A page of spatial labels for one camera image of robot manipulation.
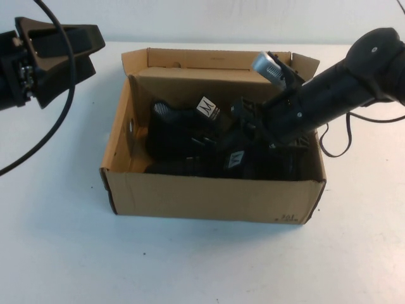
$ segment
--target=white table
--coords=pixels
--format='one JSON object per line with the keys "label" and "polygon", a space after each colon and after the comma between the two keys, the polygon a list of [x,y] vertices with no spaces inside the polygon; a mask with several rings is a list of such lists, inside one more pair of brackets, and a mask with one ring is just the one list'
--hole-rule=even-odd
{"label": "white table", "polygon": [[[0,302],[405,303],[405,122],[352,120],[352,148],[325,158],[327,188],[304,226],[113,215],[98,167],[125,78],[120,54],[148,46],[291,50],[320,59],[318,71],[349,48],[107,43],[60,130],[0,178]],[[47,132],[65,99],[0,113],[0,167]],[[325,144],[339,152],[344,120],[331,128]]]}

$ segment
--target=box flap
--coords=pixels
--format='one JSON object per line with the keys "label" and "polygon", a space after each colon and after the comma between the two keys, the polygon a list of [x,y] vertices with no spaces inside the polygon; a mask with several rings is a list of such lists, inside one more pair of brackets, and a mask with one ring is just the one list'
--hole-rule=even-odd
{"label": "box flap", "polygon": [[292,53],[291,67],[298,72],[298,75],[305,81],[314,77],[320,61],[300,54]]}
{"label": "box flap", "polygon": [[123,53],[121,59],[125,74],[136,74],[147,68],[147,49]]}
{"label": "box flap", "polygon": [[229,82],[259,82],[268,84],[269,81],[255,71],[249,70],[213,70],[196,68],[158,68],[142,70],[137,78],[152,79],[198,79]]}
{"label": "box flap", "polygon": [[[149,49],[148,67],[252,70],[251,64],[258,53],[198,49]],[[290,65],[290,52],[276,52],[276,54],[280,60]]]}
{"label": "box flap", "polygon": [[113,171],[128,170],[135,141],[134,129],[134,103],[130,82],[125,79],[101,168]]}

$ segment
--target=black cylinder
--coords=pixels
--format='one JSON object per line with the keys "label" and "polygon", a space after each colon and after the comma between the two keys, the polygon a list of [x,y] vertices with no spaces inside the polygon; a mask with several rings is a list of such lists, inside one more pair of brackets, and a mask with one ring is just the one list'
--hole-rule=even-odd
{"label": "black cylinder", "polygon": [[274,145],[284,145],[374,99],[342,60],[306,82],[285,102],[270,107],[265,125],[277,140]]}

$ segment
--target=white label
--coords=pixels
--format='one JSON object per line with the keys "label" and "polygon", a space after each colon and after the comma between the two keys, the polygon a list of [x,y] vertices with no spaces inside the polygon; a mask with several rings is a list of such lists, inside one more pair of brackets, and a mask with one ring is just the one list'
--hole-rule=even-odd
{"label": "white label", "polygon": [[228,164],[228,169],[235,167],[237,165],[240,165],[242,162],[243,156],[245,155],[245,151],[238,151],[238,152],[233,152],[229,156],[229,164]]}
{"label": "white label", "polygon": [[207,117],[210,117],[213,114],[215,108],[215,104],[213,104],[207,97],[203,97],[197,106],[197,110]]}

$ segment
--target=black cable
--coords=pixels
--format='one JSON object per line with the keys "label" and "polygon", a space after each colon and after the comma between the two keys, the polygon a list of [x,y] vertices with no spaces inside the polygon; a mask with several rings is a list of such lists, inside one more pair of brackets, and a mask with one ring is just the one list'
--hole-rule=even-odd
{"label": "black cable", "polygon": [[0,176],[10,172],[17,166],[21,165],[26,160],[28,160],[32,155],[34,155],[36,152],[38,152],[38,150],[40,150],[48,142],[48,140],[50,140],[50,138],[55,134],[55,132],[59,129],[59,127],[65,120],[65,118],[70,110],[70,106],[72,105],[73,96],[75,94],[76,64],[75,64],[75,58],[73,55],[72,46],[70,45],[68,36],[66,35],[65,30],[63,29],[62,25],[60,24],[58,19],[55,17],[55,15],[52,13],[52,11],[41,0],[34,0],[34,2],[37,3],[38,6],[44,11],[44,13],[49,17],[49,19],[51,19],[52,23],[56,27],[56,30],[58,30],[60,35],[62,35],[62,41],[63,41],[63,44],[65,45],[67,53],[68,53],[69,67],[70,67],[69,93],[68,93],[68,98],[66,100],[65,107],[63,108],[61,115],[59,116],[58,120],[55,122],[55,124],[53,125],[51,130],[49,130],[49,132],[29,152],[24,154],[21,158],[17,159],[11,165],[8,165],[7,167],[1,169]]}
{"label": "black cable", "polygon": [[402,5],[402,3],[401,3],[401,2],[399,2],[399,0],[397,0],[397,3],[398,3],[398,5],[401,7],[402,12],[403,12],[403,13],[404,13],[404,15],[405,15],[405,8],[404,8],[404,6]]}
{"label": "black cable", "polygon": [[392,122],[399,122],[399,121],[405,119],[405,115],[404,115],[404,116],[393,118],[393,119],[378,120],[378,119],[372,119],[372,118],[364,117],[364,116],[349,112],[346,114],[346,128],[347,128],[347,138],[348,138],[346,149],[343,152],[341,152],[341,154],[339,154],[339,155],[333,155],[325,149],[325,146],[323,145],[323,138],[325,137],[326,133],[329,131],[329,123],[327,123],[326,131],[319,138],[319,144],[320,144],[321,150],[322,150],[322,152],[325,153],[325,155],[332,157],[332,158],[337,158],[337,157],[342,156],[344,153],[346,153],[349,150],[350,146],[352,145],[352,129],[351,129],[351,124],[350,124],[350,116],[365,120],[367,122],[373,122],[375,124],[391,124]]}

